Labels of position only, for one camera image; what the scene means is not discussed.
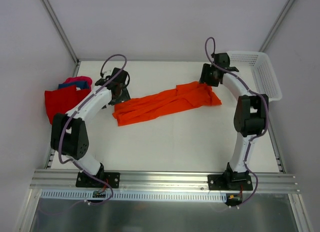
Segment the red fabric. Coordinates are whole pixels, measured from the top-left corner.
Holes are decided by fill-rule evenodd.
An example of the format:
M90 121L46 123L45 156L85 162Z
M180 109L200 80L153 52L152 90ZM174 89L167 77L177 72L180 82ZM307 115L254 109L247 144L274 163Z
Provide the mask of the red fabric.
M75 85L54 91L45 91L44 103L50 124L52 124L55 114L66 113L81 102L81 100L89 93L90 89L77 91L77 87Z
M87 81L89 86L91 87L92 85L92 79L86 76L79 76L75 78L67 78L64 83L71 83L71 82L76 82L76 81Z
M192 82L177 85L175 89L143 98L134 98L114 107L118 126L144 122L163 115L177 113L203 105L221 105L220 99L206 84Z

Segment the blue cloth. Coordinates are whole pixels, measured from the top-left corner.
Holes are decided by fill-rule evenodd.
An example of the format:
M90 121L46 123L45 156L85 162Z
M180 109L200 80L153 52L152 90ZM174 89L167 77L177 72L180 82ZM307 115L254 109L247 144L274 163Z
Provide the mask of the blue cloth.
M61 84L59 84L58 89L66 88L66 87L69 87L72 85L75 85L77 88L80 88L80 89L89 89L90 88L87 81L75 81L72 83L61 83Z

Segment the cable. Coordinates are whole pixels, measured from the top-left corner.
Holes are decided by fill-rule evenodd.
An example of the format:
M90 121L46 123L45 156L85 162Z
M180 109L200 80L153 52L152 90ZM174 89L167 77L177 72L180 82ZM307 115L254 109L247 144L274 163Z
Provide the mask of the cable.
M64 140L64 136L65 136L66 130L67 130L67 128L68 128L71 120L72 120L72 119L75 117L75 115L77 114L77 112L79 112L79 111L81 110L81 108L82 108L88 101L90 101L98 92L100 92L106 85L108 85L110 82L112 82L112 80L115 79L115 78L123 71L123 69L125 68L125 66L126 66L126 64L127 64L127 58L126 58L124 55L122 55L122 54L114 54L114 55L112 55L112 56L110 56L110 57L108 57L108 58L106 59L106 61L103 63L103 65L102 65L102 67L101 67L101 71L103 70L105 64L106 64L111 58L117 57L117 56L120 56L120 57L123 57L123 58L124 58L124 64L123 64L122 68L121 68L112 78L110 78L108 81L106 81L105 84L103 84L100 88L98 88L97 91L95 92L95 94L91 94L89 97L87 97L87 98L78 106L77 111L74 111L74 113L71 114L71 116L69 117L69 119L68 119L67 122L65 123L65 125L64 125L64 127L63 127L63 129L62 129L62 133L61 133L61 136L60 136L60 140L59 140L58 158L59 158L60 163L65 164L65 163L67 163L67 162L71 162L71 161L72 161L73 164L74 164L80 171L82 171L83 173L85 173L85 174L86 174L87 176L89 176L90 178L92 178L92 179L94 179L94 180L96 180L96 181L104 184L105 186L107 186L107 187L110 189L111 195L110 195L109 198L106 198L106 199L103 200L102 202L98 202L98 203L94 203L94 204L92 203L92 205L103 204L103 203L105 203L106 201L110 200L110 199L114 196L114 191L113 191L112 187L111 187L108 183L106 183L105 181L102 181L102 180L94 177L94 176L91 175L89 172L87 172L85 169L81 168L81 167L76 163L76 161L75 161L74 159L71 158L71 159L68 159L68 160L66 160L66 161L63 161L63 160L62 160L62 144L63 144L63 140Z
M247 147L247 150L246 150L245 156L244 156L244 161L243 161L243 163L244 163L245 168L247 169L247 171L249 171L249 173L251 173L251 174L255 177L255 187L254 187L254 190L253 190L252 194L251 194L245 201L242 202L242 204L244 204L244 203L246 203L248 200L250 200L250 199L254 196L254 194L256 193L256 190L258 189L258 183L259 183L258 176L249 169L249 167L248 167L248 165L247 165L247 160L248 160L248 155L249 155L249 151L250 151L250 148L251 148L251 143L252 143L252 141L255 140L255 139L257 139L257 138L259 138L259 137L261 137L261 136L264 136L265 133L266 133L267 130L268 130L268 127L269 127L268 106L267 106L267 102L266 102L265 98L264 98L261 94L252 91L252 90L248 87L248 85L245 83L245 81L244 81L242 78L240 78L240 77L237 76L236 74L234 74L234 73L232 73L232 72L230 72L230 71L228 71L228 70L226 70L226 69L224 69L224 68L221 68L220 66L218 66L217 64L215 64L215 63L212 61L212 59L211 59L210 56L209 56L208 48L207 48L207 46L208 46L208 41L209 41L209 40L212 40L212 41L213 41L213 54L212 54L212 56L214 56L214 54L215 54L215 52L216 52L216 41L215 41L215 39L214 39L213 37L207 38L207 40L205 41L205 44L204 44L204 50L205 50L205 55L206 55L206 57L208 58L209 62L210 62L214 67L216 67L217 69L219 69L219 70L221 70L221 71L223 71L223 72L225 72L225 73L227 73L227 74L230 74L230 75L234 76L235 78L237 78L237 79L243 84L243 86L245 87L245 89L247 89L247 91L248 91L249 93L258 96L258 97L261 99L261 101L262 101L262 103L263 103L263 107L264 107L264 109L265 109L265 118L266 118L266 119L265 119L264 131L263 131L260 135L254 136L254 137L252 137L252 138L249 140L249 145L248 145L248 147Z

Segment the black mounting plate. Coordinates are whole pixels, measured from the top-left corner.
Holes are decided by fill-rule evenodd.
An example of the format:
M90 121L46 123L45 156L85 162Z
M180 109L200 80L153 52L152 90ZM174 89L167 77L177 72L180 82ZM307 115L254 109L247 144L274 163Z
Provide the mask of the black mounting plate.
M241 190L241 185L243 191L252 191L254 189L250 175L247 175L245 180L230 184L226 182L222 174L209 174L207 178L209 190Z
M104 178L107 178L107 182L111 188L119 188L120 173L105 172ZM88 177L85 173L79 172L76 178L75 186L77 188L102 188L104 185Z

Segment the white laundry basket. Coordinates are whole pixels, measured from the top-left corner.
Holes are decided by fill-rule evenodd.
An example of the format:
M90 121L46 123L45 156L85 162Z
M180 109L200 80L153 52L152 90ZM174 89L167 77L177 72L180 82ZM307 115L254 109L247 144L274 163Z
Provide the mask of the white laundry basket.
M278 101L282 92L274 68L267 54L259 52L229 51L231 66L250 66L255 87L265 93L269 101Z

